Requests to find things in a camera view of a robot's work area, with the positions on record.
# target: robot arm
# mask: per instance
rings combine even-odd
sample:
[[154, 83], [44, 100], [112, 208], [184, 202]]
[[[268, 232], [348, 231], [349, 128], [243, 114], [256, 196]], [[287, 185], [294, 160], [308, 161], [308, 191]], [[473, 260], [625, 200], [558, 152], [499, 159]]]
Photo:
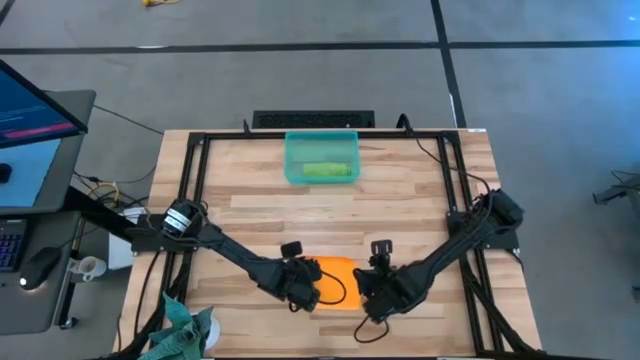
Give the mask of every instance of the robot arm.
[[322, 272], [315, 260], [298, 257], [300, 243], [283, 245], [283, 259], [261, 257], [233, 240], [208, 221], [206, 211], [199, 204], [176, 200], [165, 213], [163, 235], [185, 246], [197, 245], [214, 250], [247, 272], [258, 287], [271, 296], [289, 301], [296, 309], [313, 311], [320, 292], [313, 282]]
[[501, 190], [481, 196], [464, 224], [447, 242], [423, 260], [390, 266], [391, 240], [372, 243], [371, 270], [356, 269], [360, 293], [366, 297], [364, 310], [375, 323], [393, 314], [404, 314], [427, 298], [435, 276], [487, 237], [514, 230], [523, 211]]

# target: gray floor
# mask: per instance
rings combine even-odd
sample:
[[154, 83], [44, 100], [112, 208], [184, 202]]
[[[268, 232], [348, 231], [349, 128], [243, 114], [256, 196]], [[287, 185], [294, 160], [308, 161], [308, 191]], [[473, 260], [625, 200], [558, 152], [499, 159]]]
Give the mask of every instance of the gray floor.
[[[640, 38], [631, 1], [441, 2], [452, 41]], [[184, 0], [150, 10], [129, 0], [34, 0], [15, 4], [0, 48], [434, 41], [433, 23], [418, 0]], [[98, 104], [161, 130], [237, 128], [261, 109], [371, 109], [379, 126], [400, 112], [415, 126], [453, 124], [437, 50], [3, 59], [42, 88], [95, 89]], [[636, 359], [640, 304], [630, 285], [640, 283], [640, 229], [625, 201], [599, 207], [591, 193], [614, 182], [611, 169], [640, 171], [640, 48], [456, 50], [453, 60], [468, 125], [488, 128], [503, 186], [527, 211], [519, 235], [545, 349]], [[95, 110], [78, 171], [136, 178], [159, 144]], [[149, 181], [125, 190], [143, 196]], [[85, 251], [104, 254], [101, 236]], [[80, 287], [73, 313], [82, 327], [2, 337], [0, 359], [108, 353], [126, 284], [123, 271]]]

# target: computer monitor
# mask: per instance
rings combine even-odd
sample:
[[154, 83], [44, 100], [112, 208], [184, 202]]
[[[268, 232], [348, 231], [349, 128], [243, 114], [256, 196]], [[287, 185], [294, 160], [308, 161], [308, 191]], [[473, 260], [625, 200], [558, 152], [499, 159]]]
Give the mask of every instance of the computer monitor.
[[0, 60], [0, 149], [86, 132], [85, 124]]

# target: teal plastic container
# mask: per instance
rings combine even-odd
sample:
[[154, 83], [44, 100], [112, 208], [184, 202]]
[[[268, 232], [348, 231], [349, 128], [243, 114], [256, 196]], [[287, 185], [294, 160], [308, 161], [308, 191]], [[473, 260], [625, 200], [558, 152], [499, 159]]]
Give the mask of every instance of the teal plastic container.
[[284, 174], [292, 184], [348, 184], [360, 176], [356, 131], [290, 131], [284, 146]]

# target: orange object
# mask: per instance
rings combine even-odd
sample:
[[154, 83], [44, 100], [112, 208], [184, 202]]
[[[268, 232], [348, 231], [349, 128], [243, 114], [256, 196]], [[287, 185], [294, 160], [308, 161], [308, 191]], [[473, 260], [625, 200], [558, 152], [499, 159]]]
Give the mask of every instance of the orange object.
[[318, 303], [318, 310], [359, 310], [360, 309], [360, 292], [358, 291], [358, 283], [353, 276], [353, 270], [356, 263], [345, 257], [335, 256], [311, 256], [318, 261], [322, 270], [322, 278], [313, 283], [316, 289], [320, 290], [320, 301], [336, 302], [339, 301], [344, 294], [344, 289], [340, 283], [326, 274], [335, 276], [340, 279], [347, 291], [344, 300], [335, 305]]

